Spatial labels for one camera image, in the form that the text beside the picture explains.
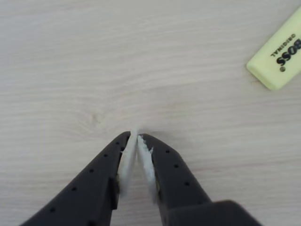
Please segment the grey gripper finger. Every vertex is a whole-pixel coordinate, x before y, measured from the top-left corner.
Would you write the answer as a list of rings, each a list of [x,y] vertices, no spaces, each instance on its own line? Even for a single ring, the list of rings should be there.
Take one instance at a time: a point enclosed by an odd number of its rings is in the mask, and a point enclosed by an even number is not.
[[[257,221],[231,200],[212,201],[180,156],[163,141],[142,134],[154,168],[156,199],[164,226],[255,226]]]
[[[60,193],[24,226],[108,226],[117,209],[121,158],[135,145],[135,131],[114,138]]]

